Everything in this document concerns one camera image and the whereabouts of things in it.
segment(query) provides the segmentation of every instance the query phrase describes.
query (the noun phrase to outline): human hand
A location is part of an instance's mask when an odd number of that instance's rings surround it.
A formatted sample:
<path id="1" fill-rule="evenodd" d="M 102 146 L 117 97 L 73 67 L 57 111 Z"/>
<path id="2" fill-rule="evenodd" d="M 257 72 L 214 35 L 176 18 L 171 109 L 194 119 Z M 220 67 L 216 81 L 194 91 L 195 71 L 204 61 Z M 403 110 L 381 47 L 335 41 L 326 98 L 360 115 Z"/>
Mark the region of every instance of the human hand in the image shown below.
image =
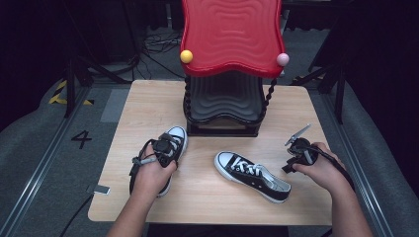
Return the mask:
<path id="1" fill-rule="evenodd" d="M 152 145 L 149 144 L 145 148 L 141 159 L 153 157 L 153 153 Z M 155 199 L 176 169 L 175 161 L 172 161 L 166 168 L 161 167 L 158 161 L 140 166 L 131 195 L 135 196 L 137 193 L 142 193 Z"/>
<path id="2" fill-rule="evenodd" d="M 326 145 L 322 142 L 314 142 L 312 145 L 317 146 L 325 153 L 329 154 L 345 169 L 345 166 L 336 154 L 327 149 Z M 301 164 L 293 164 L 293 168 L 307 176 L 309 176 L 317 185 L 333 192 L 336 189 L 349 186 L 345 177 L 322 155 L 318 155 L 317 161 L 311 166 Z"/>

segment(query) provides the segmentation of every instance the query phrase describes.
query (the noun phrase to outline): wire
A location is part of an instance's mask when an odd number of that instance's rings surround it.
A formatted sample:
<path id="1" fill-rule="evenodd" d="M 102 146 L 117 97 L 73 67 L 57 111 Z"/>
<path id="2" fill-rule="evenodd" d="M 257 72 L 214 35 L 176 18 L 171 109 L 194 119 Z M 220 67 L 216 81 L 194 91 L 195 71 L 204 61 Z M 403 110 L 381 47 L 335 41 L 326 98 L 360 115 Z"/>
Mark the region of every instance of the wire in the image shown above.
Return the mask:
<path id="1" fill-rule="evenodd" d="M 327 154 L 326 152 L 322 151 L 320 148 L 318 147 L 311 147 L 311 146 L 296 146 L 295 148 L 297 149 L 307 149 L 307 150 L 311 150 L 314 152 L 319 153 L 320 155 L 322 155 L 324 158 L 326 158 L 327 160 L 330 161 L 330 163 L 332 163 L 332 165 L 345 177 L 345 179 L 348 181 L 349 185 L 351 186 L 352 190 L 355 191 L 355 185 L 354 182 L 351 179 L 351 176 L 349 175 L 349 173 L 339 164 L 339 162 L 331 155 Z"/>
<path id="2" fill-rule="evenodd" d="M 157 63 L 158 65 L 160 65 L 161 67 L 163 67 L 164 69 L 166 69 L 167 71 L 172 73 L 173 75 L 175 75 L 179 78 L 185 79 L 185 76 L 177 74 L 176 72 L 170 70 L 169 68 L 164 66 L 162 63 L 158 62 L 157 60 L 155 60 L 154 58 L 151 57 L 151 54 L 168 52 L 168 51 L 172 50 L 173 48 L 175 48 L 176 46 L 179 45 L 179 42 L 181 41 L 182 33 L 177 33 L 177 34 L 167 33 L 167 34 L 168 34 L 168 36 L 165 37 L 165 38 L 162 37 L 162 36 L 166 35 L 166 34 L 157 34 L 157 35 L 148 36 L 143 41 L 143 46 L 142 46 L 141 52 L 144 56 L 148 57 L 150 60 L 154 61 L 155 63 Z M 157 49 L 150 48 L 151 46 L 156 46 L 156 45 L 161 45 L 161 46 Z M 151 75 L 150 71 L 148 70 L 147 64 L 142 59 L 140 59 L 140 60 L 144 63 L 145 68 L 146 68 L 148 74 L 150 75 L 149 79 L 151 79 L 152 75 Z"/>
<path id="3" fill-rule="evenodd" d="M 83 204 L 81 204 L 81 206 L 78 208 L 78 210 L 74 213 L 74 215 L 71 217 L 71 219 L 68 221 L 67 225 L 65 226 L 65 228 L 62 230 L 61 234 L 59 235 L 60 237 L 64 236 L 65 232 L 67 231 L 68 227 L 71 225 L 71 222 L 73 222 L 73 220 L 76 218 L 77 214 L 80 212 L 81 209 L 83 209 L 83 207 L 89 202 L 89 200 L 93 197 L 93 195 L 89 195 L 89 197 L 87 197 L 87 199 L 83 202 Z"/>

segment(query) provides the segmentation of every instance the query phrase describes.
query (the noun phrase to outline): gray carpet floor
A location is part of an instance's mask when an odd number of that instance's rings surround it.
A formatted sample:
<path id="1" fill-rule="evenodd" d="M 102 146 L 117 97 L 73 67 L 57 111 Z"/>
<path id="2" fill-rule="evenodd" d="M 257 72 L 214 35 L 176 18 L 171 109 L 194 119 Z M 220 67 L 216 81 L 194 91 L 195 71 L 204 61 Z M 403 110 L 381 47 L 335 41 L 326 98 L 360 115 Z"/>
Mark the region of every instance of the gray carpet floor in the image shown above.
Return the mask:
<path id="1" fill-rule="evenodd" d="M 278 79 L 279 86 L 289 85 L 295 76 L 308 73 L 307 68 L 326 36 L 327 31 L 284 32 L 291 62 L 285 75 Z M 142 56 L 133 73 L 120 76 L 127 80 L 183 80 L 178 53 L 179 47 L 175 46 L 167 52 L 151 54 L 171 72 Z M 124 66 L 123 63 L 106 65 L 110 70 Z M 3 226 L 0 236 L 59 236 L 88 198 L 86 189 L 99 180 L 129 85 L 96 77 L 91 88 L 77 86 L 78 100 L 94 100 L 94 104 L 80 105 L 70 118 L 63 119 L 65 105 L 48 102 L 60 80 L 57 78 L 57 83 L 44 95 L 37 111 L 18 119 L 0 133 L 0 223 Z M 344 123 L 338 124 L 331 112 L 334 92 L 320 95 L 314 89 L 318 83 L 312 81 L 304 87 L 308 89 L 330 148 L 356 181 L 359 200 L 375 235 L 417 236 L 419 201 L 374 122 L 350 85 L 346 85 Z M 92 140 L 86 141 L 80 149 L 81 142 L 71 138 L 83 131 L 88 131 Z M 34 176 L 40 168 L 45 175 Z M 30 187 L 29 192 L 25 187 L 33 177 L 39 178 L 39 185 Z M 24 208 L 19 208 L 17 203 L 22 203 L 19 199 L 22 194 L 31 194 L 31 198 L 25 201 Z M 75 217 L 66 236 L 106 235 L 112 223 L 90 221 L 89 204 Z M 291 237 L 321 236 L 328 229 L 328 226 L 290 226 L 289 231 Z"/>

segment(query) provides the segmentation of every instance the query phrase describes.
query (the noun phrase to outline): white shoelace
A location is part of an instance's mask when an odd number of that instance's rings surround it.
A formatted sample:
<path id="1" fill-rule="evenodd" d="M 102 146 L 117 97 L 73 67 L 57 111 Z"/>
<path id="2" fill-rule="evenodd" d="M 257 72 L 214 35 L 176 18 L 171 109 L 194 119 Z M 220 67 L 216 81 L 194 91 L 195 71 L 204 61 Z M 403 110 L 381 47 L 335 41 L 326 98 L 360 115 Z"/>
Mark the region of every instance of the white shoelace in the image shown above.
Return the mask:
<path id="1" fill-rule="evenodd" d="M 250 173 L 254 175 L 256 173 L 256 176 L 259 176 L 259 173 L 261 172 L 259 169 L 260 164 L 254 164 L 249 165 L 246 161 L 241 160 L 240 157 L 237 157 L 234 163 L 231 165 L 231 169 L 235 171 L 240 171 L 241 173 Z"/>

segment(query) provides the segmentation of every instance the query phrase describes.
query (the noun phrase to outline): red plastic tray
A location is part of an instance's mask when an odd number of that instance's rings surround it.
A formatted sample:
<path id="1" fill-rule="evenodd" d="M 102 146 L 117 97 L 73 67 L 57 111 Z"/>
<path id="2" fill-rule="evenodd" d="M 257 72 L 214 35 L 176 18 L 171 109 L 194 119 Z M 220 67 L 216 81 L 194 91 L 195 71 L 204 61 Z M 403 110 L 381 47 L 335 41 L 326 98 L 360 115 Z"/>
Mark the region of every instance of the red plastic tray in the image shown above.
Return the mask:
<path id="1" fill-rule="evenodd" d="M 281 0 L 183 0 L 181 49 L 193 59 L 186 74 L 212 76 L 228 70 L 276 78 L 285 52 L 280 32 Z"/>

